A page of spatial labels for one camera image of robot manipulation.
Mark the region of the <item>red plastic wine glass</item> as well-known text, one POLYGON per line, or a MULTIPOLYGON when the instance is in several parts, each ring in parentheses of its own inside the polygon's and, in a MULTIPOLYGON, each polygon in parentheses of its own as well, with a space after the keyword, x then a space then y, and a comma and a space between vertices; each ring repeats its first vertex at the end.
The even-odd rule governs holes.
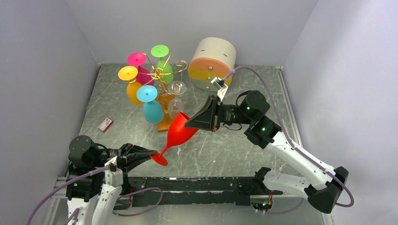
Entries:
POLYGON ((165 152, 174 146, 178 146, 190 140, 197 132, 197 128, 185 127, 186 122, 190 119, 189 116, 180 112, 171 123, 168 134, 167 143, 161 153, 154 153, 150 156, 157 164, 167 166, 168 162, 164 157, 165 152))

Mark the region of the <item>clear plastic wine glass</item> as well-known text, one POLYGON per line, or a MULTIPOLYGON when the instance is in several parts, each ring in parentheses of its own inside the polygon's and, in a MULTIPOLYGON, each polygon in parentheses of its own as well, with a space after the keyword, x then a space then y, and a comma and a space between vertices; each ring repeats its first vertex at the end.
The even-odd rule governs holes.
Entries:
POLYGON ((168 113, 171 119, 175 119, 184 110, 184 103, 180 96, 186 92, 186 89, 186 85, 182 81, 172 81, 168 84, 168 93, 174 95, 168 104, 168 113))

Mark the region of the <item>blue plastic wine glass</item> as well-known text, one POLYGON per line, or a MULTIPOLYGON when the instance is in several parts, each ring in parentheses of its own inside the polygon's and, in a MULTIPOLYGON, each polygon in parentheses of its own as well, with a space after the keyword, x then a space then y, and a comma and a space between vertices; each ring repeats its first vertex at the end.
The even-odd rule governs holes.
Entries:
POLYGON ((147 122, 151 124, 158 124, 164 118, 163 108, 156 100, 158 90, 151 85, 145 85, 138 89, 137 98, 143 105, 143 114, 147 122))

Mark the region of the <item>green plastic wine glass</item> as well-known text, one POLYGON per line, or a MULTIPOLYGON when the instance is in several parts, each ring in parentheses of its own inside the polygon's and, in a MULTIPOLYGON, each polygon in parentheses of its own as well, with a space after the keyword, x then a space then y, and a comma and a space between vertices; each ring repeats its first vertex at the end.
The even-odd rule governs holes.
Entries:
POLYGON ((151 55, 160 59, 156 64, 156 68, 159 68, 161 74, 166 74, 161 76, 161 80, 167 84, 173 81, 173 69, 166 58, 169 55, 169 48, 166 45, 155 45, 151 49, 151 55))

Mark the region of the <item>magenta plastic wine glass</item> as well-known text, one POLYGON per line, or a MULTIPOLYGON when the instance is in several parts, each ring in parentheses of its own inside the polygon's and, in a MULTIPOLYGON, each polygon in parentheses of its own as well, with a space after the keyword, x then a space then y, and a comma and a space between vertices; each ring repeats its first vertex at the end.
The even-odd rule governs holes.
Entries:
POLYGON ((146 62, 146 55, 142 52, 135 52, 128 56, 127 63, 130 66, 136 67, 138 74, 136 76, 136 81, 142 85, 154 85, 154 80, 150 75, 150 71, 142 65, 146 62))

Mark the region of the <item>orange plastic wine glass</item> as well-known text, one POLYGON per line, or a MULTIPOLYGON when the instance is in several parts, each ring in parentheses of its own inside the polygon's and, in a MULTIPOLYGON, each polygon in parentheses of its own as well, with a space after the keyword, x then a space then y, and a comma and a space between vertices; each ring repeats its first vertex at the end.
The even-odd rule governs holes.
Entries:
POLYGON ((125 66, 118 72, 120 80, 128 83, 126 92, 129 101, 133 105, 142 105, 143 102, 137 97, 137 91, 142 87, 142 84, 137 82, 138 69, 133 66, 125 66))

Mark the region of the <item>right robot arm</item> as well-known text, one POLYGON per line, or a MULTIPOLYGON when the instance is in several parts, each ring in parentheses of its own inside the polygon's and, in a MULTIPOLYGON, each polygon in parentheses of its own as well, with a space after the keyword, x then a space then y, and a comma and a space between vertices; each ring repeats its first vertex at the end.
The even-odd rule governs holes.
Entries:
POLYGON ((300 176, 293 176, 263 167, 253 177, 255 192, 280 191, 300 196, 316 210, 330 214, 349 172, 342 166, 334 168, 322 162, 285 135, 281 126, 266 116, 270 105, 261 92, 249 90, 239 96, 243 97, 242 102, 233 105, 209 96, 184 126, 215 132, 221 125, 247 124, 244 135, 253 145, 272 152, 300 173, 300 176))

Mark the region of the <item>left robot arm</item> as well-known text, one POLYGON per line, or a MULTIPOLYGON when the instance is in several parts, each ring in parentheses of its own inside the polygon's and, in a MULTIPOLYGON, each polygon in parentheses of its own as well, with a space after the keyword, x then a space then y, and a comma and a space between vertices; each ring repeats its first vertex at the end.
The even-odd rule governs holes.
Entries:
POLYGON ((71 225, 107 225, 117 199, 133 191, 128 172, 150 160, 155 150, 126 143, 109 149, 79 135, 69 144, 66 197, 69 213, 79 210, 71 225))

